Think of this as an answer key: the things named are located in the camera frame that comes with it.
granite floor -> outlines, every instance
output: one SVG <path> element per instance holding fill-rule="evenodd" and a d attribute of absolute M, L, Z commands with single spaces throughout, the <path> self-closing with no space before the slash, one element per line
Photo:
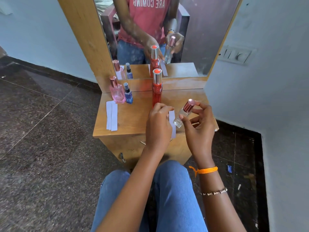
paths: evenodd
<path fill-rule="evenodd" d="M 14 63 L 0 77 L 0 230 L 89 231 L 100 184 L 122 169 L 92 137 L 100 89 Z M 218 124 L 214 161 L 247 231 L 258 231 L 254 140 Z M 198 177 L 188 171 L 204 212 Z"/>

clear glass perfume bottle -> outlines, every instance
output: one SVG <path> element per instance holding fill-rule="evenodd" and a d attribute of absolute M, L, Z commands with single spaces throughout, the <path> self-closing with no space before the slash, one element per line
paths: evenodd
<path fill-rule="evenodd" d="M 111 91 L 113 100 L 117 103 L 124 103 L 126 101 L 126 97 L 125 97 L 125 91 L 123 90 L 123 86 L 121 84 L 118 84 L 116 76 L 111 76 L 109 80 L 111 81 L 109 89 Z"/>
<path fill-rule="evenodd" d="M 160 61 L 158 55 L 159 46 L 153 45 L 151 47 L 151 59 L 150 59 L 150 78 L 153 78 L 153 70 L 156 68 L 160 68 Z"/>
<path fill-rule="evenodd" d="M 132 92 L 129 89 L 129 85 L 128 83 L 123 83 L 123 86 L 125 87 L 125 97 L 126 97 L 126 102 L 129 104 L 133 103 L 133 96 L 132 96 Z"/>
<path fill-rule="evenodd" d="M 171 36 L 170 41 L 165 47 L 165 53 L 164 53 L 164 63 L 168 64 L 171 63 L 173 54 L 172 49 L 175 47 L 175 36 Z"/>
<path fill-rule="evenodd" d="M 133 74 L 131 72 L 131 67 L 129 63 L 126 63 L 126 68 L 127 68 L 127 79 L 133 79 Z"/>
<path fill-rule="evenodd" d="M 118 80 L 124 80 L 126 78 L 125 72 L 123 71 L 123 68 L 119 65 L 118 60 L 113 60 L 116 76 Z"/>
<path fill-rule="evenodd" d="M 188 116 L 191 114 L 192 109 L 195 105 L 195 101 L 193 99 L 189 99 L 186 103 L 186 105 L 184 105 L 184 107 L 179 111 L 178 116 L 175 118 L 175 120 L 173 121 L 173 124 L 176 125 L 178 128 L 180 128 L 182 126 L 182 121 L 179 118 L 179 115 L 183 115 L 183 116 Z"/>
<path fill-rule="evenodd" d="M 156 103 L 161 102 L 161 94 L 162 94 L 162 70 L 157 68 L 153 70 L 154 80 L 152 82 L 152 107 L 155 106 Z"/>

jeans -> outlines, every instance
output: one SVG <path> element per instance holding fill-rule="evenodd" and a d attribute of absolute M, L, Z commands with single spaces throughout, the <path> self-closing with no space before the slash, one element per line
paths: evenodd
<path fill-rule="evenodd" d="M 120 170 L 106 176 L 101 185 L 91 232 L 99 226 L 129 177 L 128 172 Z M 208 231 L 185 167 L 177 161 L 169 160 L 157 168 L 153 180 L 157 203 L 157 231 Z M 139 231 L 149 231 L 146 212 Z"/>
<path fill-rule="evenodd" d="M 160 50 L 164 55 L 166 44 L 161 44 Z M 150 59 L 144 54 L 144 49 L 138 48 L 130 43 L 120 40 L 117 46 L 117 59 L 120 65 L 129 64 L 150 64 Z"/>

mirror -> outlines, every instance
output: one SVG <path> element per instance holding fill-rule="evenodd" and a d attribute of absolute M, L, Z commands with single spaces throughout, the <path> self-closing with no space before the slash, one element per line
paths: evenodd
<path fill-rule="evenodd" d="M 145 78 L 149 64 L 155 64 L 157 58 L 164 76 L 207 76 L 238 2 L 95 0 L 117 77 L 126 79 Z M 175 63 L 188 64 L 179 68 Z M 134 73 L 141 64 L 143 72 Z M 186 73 L 194 66 L 196 74 Z"/>

hand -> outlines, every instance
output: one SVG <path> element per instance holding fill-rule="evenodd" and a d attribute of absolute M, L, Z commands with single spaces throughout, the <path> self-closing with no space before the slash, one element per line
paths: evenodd
<path fill-rule="evenodd" d="M 151 47 L 153 45 L 159 46 L 156 39 L 154 39 L 152 36 L 149 36 L 148 40 L 146 41 L 146 43 L 144 45 L 144 53 L 145 53 L 146 57 L 148 57 L 149 59 L 151 59 Z M 164 60 L 163 54 L 160 50 L 160 47 L 158 48 L 158 56 L 159 56 L 159 58 Z"/>
<path fill-rule="evenodd" d="M 172 54 L 173 53 L 178 53 L 181 50 L 181 48 L 182 48 L 182 43 L 184 41 L 184 36 L 181 35 L 179 32 L 174 32 L 174 33 L 171 32 L 171 33 L 169 33 L 166 36 L 166 39 L 165 39 L 166 44 L 169 43 L 171 36 L 174 36 L 176 38 L 175 39 L 176 43 L 175 43 L 175 47 L 172 50 Z"/>
<path fill-rule="evenodd" d="M 168 120 L 168 112 L 173 107 L 156 103 L 150 111 L 146 123 L 146 147 L 161 159 L 168 148 L 172 136 L 172 126 Z"/>
<path fill-rule="evenodd" d="M 211 143 L 214 137 L 215 124 L 211 106 L 195 101 L 195 105 L 201 109 L 193 109 L 197 117 L 189 120 L 183 115 L 179 118 L 184 124 L 188 147 L 195 157 L 197 164 L 201 161 L 209 161 L 211 157 Z"/>

